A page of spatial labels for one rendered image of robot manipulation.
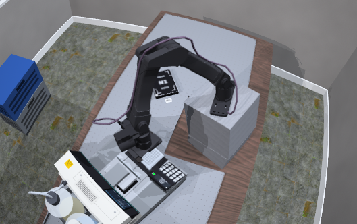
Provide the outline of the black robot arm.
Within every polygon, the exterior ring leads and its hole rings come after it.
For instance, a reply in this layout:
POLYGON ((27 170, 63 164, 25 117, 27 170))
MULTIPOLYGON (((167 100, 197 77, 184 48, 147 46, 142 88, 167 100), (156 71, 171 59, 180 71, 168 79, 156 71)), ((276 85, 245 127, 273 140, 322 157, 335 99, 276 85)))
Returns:
MULTIPOLYGON (((143 52, 154 44, 167 39, 169 39, 168 36, 162 36, 136 49, 137 70, 143 52)), ((183 48, 174 40, 155 46, 145 55, 140 62, 132 107, 126 114, 126 118, 120 123, 122 130, 114 134, 121 152, 134 146, 138 148, 137 142, 145 144, 150 140, 150 102, 155 80, 161 67, 181 66, 206 78, 215 86, 216 90, 210 115, 227 117, 234 94, 235 82, 220 67, 214 63, 212 65, 183 48)))

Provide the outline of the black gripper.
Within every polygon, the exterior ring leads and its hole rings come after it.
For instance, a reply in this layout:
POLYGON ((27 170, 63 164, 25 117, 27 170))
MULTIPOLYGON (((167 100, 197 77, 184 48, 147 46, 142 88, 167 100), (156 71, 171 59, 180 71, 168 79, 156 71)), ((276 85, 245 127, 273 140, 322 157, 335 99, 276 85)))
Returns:
POLYGON ((149 142, 145 143, 145 144, 140 144, 138 143, 138 148, 133 147, 128 149, 128 153, 130 155, 132 155, 139 163, 143 160, 142 157, 147 153, 147 152, 151 152, 152 150, 154 150, 158 145, 160 145, 160 143, 162 143, 162 139, 160 139, 160 137, 158 137, 155 133, 152 133, 150 131, 150 140, 149 142))

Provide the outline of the white multiwell plate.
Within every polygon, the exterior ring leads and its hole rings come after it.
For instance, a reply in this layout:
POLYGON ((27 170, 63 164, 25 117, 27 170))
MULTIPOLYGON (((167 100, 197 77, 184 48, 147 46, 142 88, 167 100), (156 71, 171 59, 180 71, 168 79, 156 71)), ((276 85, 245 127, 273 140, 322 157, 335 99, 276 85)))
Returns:
POLYGON ((149 169, 151 169, 158 161, 160 161, 164 155, 159 152, 156 148, 152 150, 151 152, 147 152, 143 157, 142 157, 142 163, 149 169))

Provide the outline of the translucent bottle with dark grey cap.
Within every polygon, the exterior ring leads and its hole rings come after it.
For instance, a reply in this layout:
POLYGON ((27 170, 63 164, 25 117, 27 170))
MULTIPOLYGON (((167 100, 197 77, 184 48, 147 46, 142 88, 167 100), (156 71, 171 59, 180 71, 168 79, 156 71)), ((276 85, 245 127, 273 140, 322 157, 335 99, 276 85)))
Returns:
POLYGON ((47 193, 53 198, 49 198, 48 196, 45 198, 46 208, 53 216, 66 221, 74 213, 86 212, 84 205, 75 196, 65 188, 53 192, 52 190, 56 188, 58 187, 50 189, 50 192, 47 193))

